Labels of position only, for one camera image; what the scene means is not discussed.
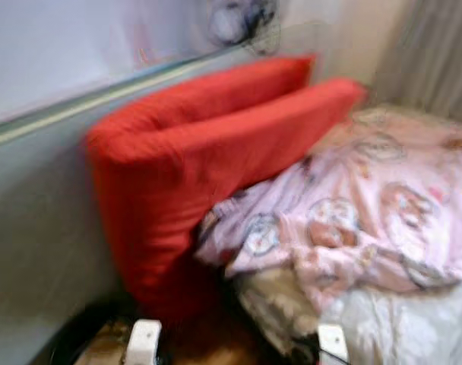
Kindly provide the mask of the grey pleated curtain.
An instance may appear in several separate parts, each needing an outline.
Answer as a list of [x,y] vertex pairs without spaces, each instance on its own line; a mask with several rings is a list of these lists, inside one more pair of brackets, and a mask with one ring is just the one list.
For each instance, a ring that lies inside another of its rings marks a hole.
[[370,102],[462,122],[462,0],[408,1]]

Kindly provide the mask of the beige floral bed sheet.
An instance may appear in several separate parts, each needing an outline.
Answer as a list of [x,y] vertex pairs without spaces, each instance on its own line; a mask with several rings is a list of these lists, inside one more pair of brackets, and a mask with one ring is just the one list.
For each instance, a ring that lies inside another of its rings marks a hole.
[[[373,109],[429,116],[366,110]],[[462,365],[462,283],[409,293],[362,285],[319,312],[291,268],[228,279],[242,308],[287,365],[318,365],[321,324],[343,329],[350,365]]]

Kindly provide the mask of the red folded mattress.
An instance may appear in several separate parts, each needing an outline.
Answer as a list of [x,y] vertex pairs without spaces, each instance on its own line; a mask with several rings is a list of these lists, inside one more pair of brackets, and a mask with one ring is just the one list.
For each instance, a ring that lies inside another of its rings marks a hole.
[[303,157],[365,97],[347,79],[312,84],[314,58],[270,58],[155,91],[85,136],[102,218],[125,289],[176,325],[220,301],[191,256],[195,227],[235,191]]

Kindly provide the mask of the pink cartoon print blanket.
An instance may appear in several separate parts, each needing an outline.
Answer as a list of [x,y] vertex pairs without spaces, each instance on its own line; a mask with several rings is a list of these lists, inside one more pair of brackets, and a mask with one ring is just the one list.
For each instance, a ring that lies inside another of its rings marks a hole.
[[195,258],[227,277],[291,268],[321,312],[353,288],[462,283],[462,125],[370,109],[204,216]]

